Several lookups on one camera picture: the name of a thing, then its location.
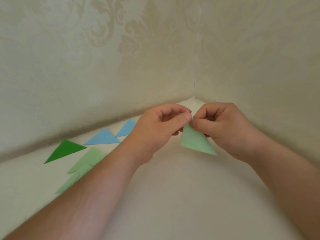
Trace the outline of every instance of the right hand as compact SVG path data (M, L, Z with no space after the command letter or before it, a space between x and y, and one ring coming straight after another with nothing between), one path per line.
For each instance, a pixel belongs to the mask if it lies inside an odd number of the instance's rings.
M191 128L208 135L232 157L244 162L256 156L266 138L232 103L205 104L193 118Z

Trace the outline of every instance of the paper triangle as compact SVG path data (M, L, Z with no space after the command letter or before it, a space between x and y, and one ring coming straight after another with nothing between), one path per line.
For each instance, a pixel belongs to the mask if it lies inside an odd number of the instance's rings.
M128 120L115 136L120 137L129 135L130 132L134 129L135 125L136 122L134 122L133 120Z
M72 168L70 168L68 173L74 173L84 165L90 165L91 167L94 167L98 162L105 158L106 155L108 155L108 153L92 147L79 159L79 161L75 163L75 165L73 165Z
M181 145L200 152L217 155L206 136L192 129L189 124L183 127Z
M65 192L70 186L72 186L75 182L81 179L92 167L90 165L82 165L81 168L78 169L59 189L55 194L62 194Z
M45 164L73 154L75 152L81 151L83 149L86 149L86 147L68 140L63 140L61 144L50 155L50 157L46 160Z
M120 141L114 137L114 135L108 130L104 129L88 140L84 145L99 145L99 144L112 144L120 143Z

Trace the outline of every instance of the left hand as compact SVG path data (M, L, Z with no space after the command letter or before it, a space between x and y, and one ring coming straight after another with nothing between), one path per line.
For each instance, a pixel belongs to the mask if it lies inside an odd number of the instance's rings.
M191 110L179 104L163 104L148 109L119 147L137 153L140 165L145 164L191 119Z

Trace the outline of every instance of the wall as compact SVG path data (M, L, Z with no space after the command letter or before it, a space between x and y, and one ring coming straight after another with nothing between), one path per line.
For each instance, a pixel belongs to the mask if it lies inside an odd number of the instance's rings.
M200 1L195 96L319 160L320 0Z
M193 96L182 4L0 0L0 156Z

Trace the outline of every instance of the light green paper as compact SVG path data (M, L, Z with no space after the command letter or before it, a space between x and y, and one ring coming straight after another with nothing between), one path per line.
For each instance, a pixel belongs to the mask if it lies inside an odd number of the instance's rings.
M75 182L77 182L79 179L82 178L90 169L93 167L85 164L82 165L81 168L78 169L77 172L75 172L61 187L58 189L58 191L55 194L62 194L65 192L70 186L72 186Z
M189 124L183 127L181 145L200 152L217 155L206 136L192 129Z
M91 167L94 167L98 162L100 162L108 153L105 153L98 148L90 148L89 151L84 154L79 161L73 165L72 168L68 171L68 173L74 173L78 171L79 168L81 168L83 165L90 165Z

